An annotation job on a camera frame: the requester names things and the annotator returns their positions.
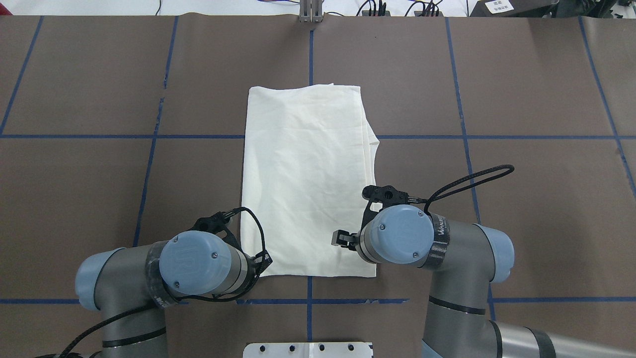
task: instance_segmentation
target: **brown table surface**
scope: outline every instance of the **brown table surface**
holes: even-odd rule
[[[0,17],[1,356],[60,352],[99,321],[74,294],[89,255],[239,206],[247,91],[314,83],[361,86],[380,185],[426,196],[516,166],[431,207],[512,238],[489,317],[636,349],[635,21],[297,19]],[[430,281],[266,277],[243,304],[168,309],[170,352],[361,340],[416,357]]]

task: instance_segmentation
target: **white surface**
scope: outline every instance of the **white surface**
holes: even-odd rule
[[[293,345],[294,352],[289,351]],[[372,358],[371,343],[332,342],[332,343],[251,343],[243,350],[243,358]]]
[[[375,184],[379,141],[364,114],[360,87],[253,87],[247,99],[242,206],[259,218],[273,264],[270,275],[374,277],[375,265],[331,246],[333,231],[358,232]],[[246,252],[261,250],[243,215]]]
[[[154,15],[159,0],[0,0],[15,15]],[[364,0],[324,0],[324,12],[337,11],[353,16]],[[476,0],[469,0],[473,10]],[[206,15],[278,15],[298,14],[298,5],[276,2],[262,3],[257,0],[162,0],[160,15],[181,15],[189,12]],[[392,16],[404,16],[412,4],[409,0],[388,0],[387,10]],[[439,4],[444,16],[465,17],[466,0],[444,0]],[[421,10],[415,5],[413,10]],[[614,6],[614,13],[625,18],[636,18],[633,9]]]
[[[508,0],[489,1],[485,5],[490,13],[504,13],[515,9]]]

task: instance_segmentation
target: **white floor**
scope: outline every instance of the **white floor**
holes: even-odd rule
[[[154,15],[159,0],[0,0],[14,15]],[[364,0],[324,0],[323,10],[355,15]],[[472,11],[476,0],[468,0]],[[392,16],[404,16],[409,0],[388,0]],[[465,17],[466,0],[443,0],[445,16]],[[413,7],[420,10],[420,5]],[[162,0],[160,15],[197,12],[207,15],[277,15],[298,13],[298,5],[287,2],[264,3],[257,0]],[[614,12],[636,18],[635,8],[615,6]]]

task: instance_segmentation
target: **white metal plate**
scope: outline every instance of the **white metal plate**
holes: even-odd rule
[[[243,358],[373,358],[372,346],[365,342],[251,343],[243,350]]]

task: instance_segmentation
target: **metal bracket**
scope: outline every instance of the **metal bracket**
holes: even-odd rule
[[[300,0],[300,22],[322,22],[322,0]]]

